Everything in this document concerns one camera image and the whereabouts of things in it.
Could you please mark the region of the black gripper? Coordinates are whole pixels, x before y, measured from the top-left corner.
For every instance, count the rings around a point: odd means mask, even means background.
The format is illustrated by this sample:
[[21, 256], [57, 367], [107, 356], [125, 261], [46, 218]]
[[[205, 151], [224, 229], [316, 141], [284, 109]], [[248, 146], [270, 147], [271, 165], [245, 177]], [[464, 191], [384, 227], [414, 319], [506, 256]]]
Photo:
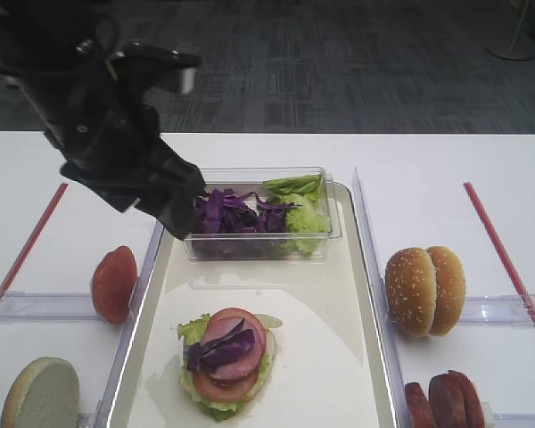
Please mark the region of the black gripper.
[[161, 139], [158, 112], [110, 71], [109, 58], [26, 58], [5, 63], [64, 157], [62, 174], [123, 212], [135, 207], [184, 240], [204, 194], [200, 170]]

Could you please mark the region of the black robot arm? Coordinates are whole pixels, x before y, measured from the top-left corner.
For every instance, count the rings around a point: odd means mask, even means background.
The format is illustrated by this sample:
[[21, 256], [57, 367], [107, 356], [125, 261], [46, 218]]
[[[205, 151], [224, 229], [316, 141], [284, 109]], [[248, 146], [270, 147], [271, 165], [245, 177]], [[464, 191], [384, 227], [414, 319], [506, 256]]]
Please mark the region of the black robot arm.
[[202, 61], [119, 39], [116, 20], [86, 1], [0, 1], [0, 74], [16, 80], [44, 121], [64, 158], [62, 175], [184, 239], [205, 182], [161, 139], [144, 94], [190, 92]]

